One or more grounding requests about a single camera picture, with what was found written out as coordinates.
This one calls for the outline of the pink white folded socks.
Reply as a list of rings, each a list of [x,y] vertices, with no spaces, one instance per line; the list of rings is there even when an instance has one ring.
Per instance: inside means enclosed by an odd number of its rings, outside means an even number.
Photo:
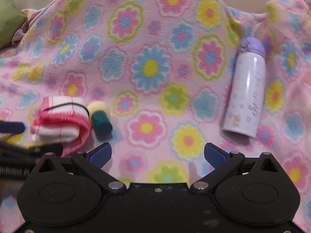
[[[91,132],[90,113],[81,97],[44,97],[30,128],[32,142],[61,144],[62,157],[79,150]]]

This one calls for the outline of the lavender thermos bottle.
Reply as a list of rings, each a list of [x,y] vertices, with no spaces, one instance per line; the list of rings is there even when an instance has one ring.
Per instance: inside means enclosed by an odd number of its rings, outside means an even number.
[[[264,104],[266,52],[261,41],[244,37],[238,46],[224,131],[255,138]]]

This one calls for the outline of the green pillow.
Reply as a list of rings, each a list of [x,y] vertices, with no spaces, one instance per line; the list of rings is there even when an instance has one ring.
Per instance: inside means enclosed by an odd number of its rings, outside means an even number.
[[[13,36],[25,23],[27,16],[17,9],[13,0],[1,0],[1,49],[12,43]]]

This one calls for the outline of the teal handled makeup sponge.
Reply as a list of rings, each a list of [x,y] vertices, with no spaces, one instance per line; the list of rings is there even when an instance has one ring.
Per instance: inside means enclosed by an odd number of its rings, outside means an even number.
[[[104,140],[111,136],[113,126],[110,121],[110,108],[103,101],[89,103],[87,109],[90,114],[90,121],[98,140]]]

